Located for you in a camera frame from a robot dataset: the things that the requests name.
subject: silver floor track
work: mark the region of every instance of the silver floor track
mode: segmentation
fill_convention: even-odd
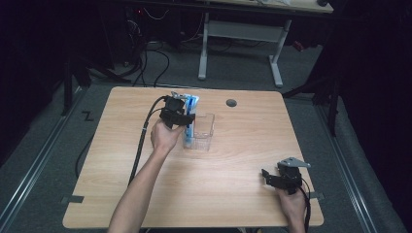
[[[68,119],[73,113],[73,110],[79,104],[80,100],[85,96],[86,91],[78,87],[74,94],[73,106],[69,110],[66,116],[62,116],[58,123],[53,128],[51,134],[43,145],[42,149],[38,153],[36,159],[28,170],[27,174],[22,179],[19,184],[15,194],[9,201],[5,210],[0,216],[0,232],[7,232],[13,223],[18,211],[24,204],[25,199],[36,183],[37,179],[41,175],[43,169],[45,168],[49,158],[51,157],[51,150],[56,142],[57,138],[60,136],[61,131],[66,125]]]
[[[361,192],[358,189],[357,184],[355,183],[351,170],[346,163],[345,156],[341,148],[339,147],[336,137],[333,137],[330,134],[327,126],[327,113],[325,112],[325,109],[322,106],[315,106],[314,108],[318,114],[318,117],[321,119],[323,129],[326,132],[327,137],[329,138],[329,142],[333,147],[335,161],[339,168],[339,172],[342,175],[343,183],[346,186],[352,204],[354,205],[355,212],[357,213],[360,220],[360,225],[363,229],[363,232],[378,232],[375,223],[373,222],[372,217],[369,214],[369,210],[366,207],[363,196],[361,195]]]

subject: white and blue package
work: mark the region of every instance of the white and blue package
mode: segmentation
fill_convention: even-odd
[[[185,108],[186,115],[196,114],[197,102],[199,97],[195,95],[184,94],[186,96]],[[185,129],[185,148],[191,148],[194,140],[194,124],[196,119],[191,124],[188,124]]]

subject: clear plastic box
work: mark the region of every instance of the clear plastic box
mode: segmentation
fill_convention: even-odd
[[[187,137],[185,132],[183,132],[184,148],[208,151],[212,141],[214,126],[214,114],[196,114],[193,137]]]

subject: light wood surface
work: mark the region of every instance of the light wood surface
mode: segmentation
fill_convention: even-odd
[[[104,228],[126,190],[144,119],[170,91],[198,95],[199,113],[215,114],[209,151],[183,149],[182,139],[157,178],[143,227],[253,227],[287,225],[274,188],[260,170],[276,174],[279,160],[303,160],[282,95],[275,91],[115,87],[108,99],[63,224]],[[237,101],[230,108],[227,99]],[[157,105],[164,107],[164,102]],[[138,170],[152,152],[151,118]],[[303,178],[313,186],[307,169]],[[311,225],[324,217],[316,199]]]
[[[248,6],[258,6],[258,7],[269,7],[269,8],[279,8],[291,11],[301,11],[301,12],[312,12],[312,13],[332,13],[333,8],[330,4],[324,7],[318,5],[316,0],[291,0],[291,4],[287,5],[282,1],[276,0],[262,0],[263,6],[258,4],[258,1],[251,0],[205,0],[206,2],[218,2],[226,4],[240,4]]]

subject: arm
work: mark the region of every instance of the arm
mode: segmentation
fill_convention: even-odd
[[[167,154],[175,147],[185,127],[169,129],[159,119],[151,134],[154,151],[130,183],[119,201],[110,221],[108,232],[138,232],[152,197],[155,180]]]
[[[305,199],[298,190],[295,194],[288,195],[283,189],[277,189],[281,199],[282,210],[288,219],[290,233],[305,233]]]

